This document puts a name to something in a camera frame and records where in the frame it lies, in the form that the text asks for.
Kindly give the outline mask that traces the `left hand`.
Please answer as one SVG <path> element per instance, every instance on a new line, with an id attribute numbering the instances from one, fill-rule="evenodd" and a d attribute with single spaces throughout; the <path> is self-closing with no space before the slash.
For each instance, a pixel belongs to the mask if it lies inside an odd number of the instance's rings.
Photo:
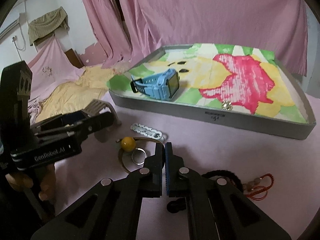
<path id="1" fill-rule="evenodd" d="M 33 178 L 30 178 L 26 174 L 6 174 L 5 178 L 9 185 L 15 190 L 20 188 L 30 189 L 36 185 L 36 187 L 39 187 L 38 195 L 41 201 L 55 198 L 56 175 L 54 164 L 48 165 L 45 172 L 40 173 L 39 178 L 36 179 L 34 176 L 35 180 L 39 182 L 36 184 Z"/>

